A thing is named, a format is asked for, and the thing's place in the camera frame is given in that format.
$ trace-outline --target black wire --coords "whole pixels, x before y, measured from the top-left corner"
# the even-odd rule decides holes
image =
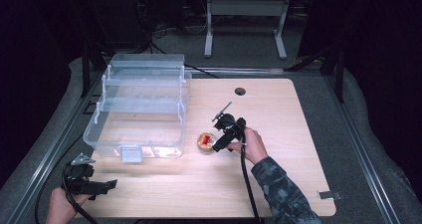
[[[255,204],[254,193],[252,193],[251,183],[249,182],[248,171],[246,170],[246,163],[245,163],[246,135],[244,132],[242,133],[242,135],[243,137],[242,137],[242,146],[241,146],[241,151],[240,151],[240,160],[242,164],[243,177],[245,179],[246,189],[248,190],[249,200],[251,201],[252,210],[254,212],[255,222],[257,224],[261,224],[260,216],[257,210],[257,205]]]
[[[162,53],[162,54],[167,54],[166,52],[164,52],[163,50],[161,50],[160,48],[158,48],[158,46],[157,46],[155,43],[153,43],[152,41],[150,42],[150,45],[151,45],[152,47],[154,47],[156,50],[158,50],[160,53]],[[201,72],[201,73],[204,73],[204,74],[206,74],[206,75],[208,75],[208,76],[210,76],[210,77],[220,79],[219,77],[215,76],[214,74],[211,74],[211,73],[209,73],[209,72],[206,72],[206,71],[204,71],[204,70],[202,70],[202,69],[199,69],[199,68],[197,68],[197,67],[193,67],[193,66],[187,65],[186,63],[184,64],[184,66],[185,66],[185,67],[188,67],[188,68],[192,68],[192,69],[194,69],[194,70],[196,70],[196,71],[199,71],[199,72]]]
[[[139,224],[140,222],[142,222],[143,221],[143,219],[138,219],[138,220],[136,220],[133,224]]]
[[[161,21],[161,25],[157,25],[154,31],[152,32],[152,37],[157,39],[163,38],[165,35],[167,35],[168,28],[171,28],[169,24],[162,24]]]
[[[212,73],[206,72],[206,71],[204,71],[204,70],[202,70],[202,69],[199,69],[199,68],[197,68],[197,67],[193,67],[193,66],[187,65],[186,63],[184,64],[184,66],[185,66],[185,67],[188,67],[188,68],[192,68],[193,70],[199,71],[199,72],[201,72],[201,73],[204,73],[204,74],[206,74],[206,75],[208,75],[208,76],[210,76],[210,77],[220,79],[219,77],[215,76],[215,75],[214,75],[214,74],[212,74]]]
[[[35,210],[34,210],[34,217],[35,217],[35,223],[39,224],[40,220],[38,218],[38,207],[40,205],[40,199],[41,199],[41,194],[43,193],[44,188],[46,187],[46,183],[47,180],[50,178],[51,174],[53,173],[53,170],[57,167],[57,165],[59,164],[59,162],[63,159],[63,157],[66,155],[66,153],[68,153],[69,150],[71,150],[71,148],[78,142],[78,140],[82,137],[82,135],[84,135],[83,133],[81,133],[81,135],[79,135],[73,142],[72,144],[62,153],[62,155],[59,157],[59,159],[56,161],[56,163],[54,164],[53,168],[51,169],[51,171],[47,174],[46,180],[44,181],[43,185],[41,186],[40,191],[38,192],[38,196],[37,196],[37,200],[35,202]]]

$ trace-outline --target human arm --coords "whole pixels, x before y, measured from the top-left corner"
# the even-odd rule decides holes
[[[245,157],[254,167],[252,173],[270,204],[275,223],[321,223],[300,189],[286,172],[270,157],[257,131],[246,127]],[[232,142],[227,148],[241,150],[241,142]]]
[[[80,205],[84,204],[91,195],[80,194],[74,195],[74,199]],[[69,203],[66,198],[66,192],[60,187],[52,191],[50,197],[50,207],[47,215],[47,224],[65,224],[77,215],[74,207]]]

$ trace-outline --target table surface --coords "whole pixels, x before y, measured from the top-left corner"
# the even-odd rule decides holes
[[[244,88],[243,96],[235,89]],[[319,199],[329,191],[294,84],[288,79],[193,79],[187,112],[184,152],[178,158],[145,158],[142,163],[121,163],[119,157],[93,158],[91,181],[117,179],[116,189],[100,195],[84,208],[96,217],[239,218],[253,217],[243,179],[240,155],[221,150],[205,154],[196,145],[198,135],[221,136],[211,119],[227,102],[226,110],[243,117],[259,131],[269,155],[286,170],[319,216],[332,216],[332,200]],[[258,212],[270,217],[247,161]]]

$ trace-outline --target camouflage sleeve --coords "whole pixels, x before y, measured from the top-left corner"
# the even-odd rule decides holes
[[[307,198],[272,157],[255,164],[252,173],[270,204],[274,223],[321,223]]]

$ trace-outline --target clear plastic container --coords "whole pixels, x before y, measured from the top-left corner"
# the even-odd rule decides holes
[[[124,162],[180,156],[190,80],[183,55],[115,55],[84,141]]]

